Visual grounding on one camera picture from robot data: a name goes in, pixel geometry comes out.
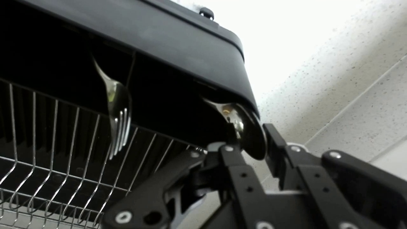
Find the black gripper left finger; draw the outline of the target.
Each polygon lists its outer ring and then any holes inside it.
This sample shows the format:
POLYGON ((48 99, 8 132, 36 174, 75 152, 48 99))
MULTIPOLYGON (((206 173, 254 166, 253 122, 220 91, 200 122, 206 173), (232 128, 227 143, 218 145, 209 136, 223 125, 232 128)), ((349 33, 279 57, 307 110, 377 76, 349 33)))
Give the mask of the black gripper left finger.
POLYGON ((237 145, 187 150, 109 207, 101 229, 176 229, 207 193, 220 206, 199 229, 272 229, 265 193, 237 145))

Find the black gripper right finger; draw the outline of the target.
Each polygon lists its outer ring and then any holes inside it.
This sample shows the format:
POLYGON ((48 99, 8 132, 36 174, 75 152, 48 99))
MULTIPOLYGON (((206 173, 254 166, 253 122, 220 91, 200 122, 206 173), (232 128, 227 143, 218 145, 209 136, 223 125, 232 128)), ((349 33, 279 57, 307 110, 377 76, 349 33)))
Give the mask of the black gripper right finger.
POLYGON ((281 190, 298 190, 320 229, 405 229, 407 181, 340 150, 320 156, 263 125, 281 190))

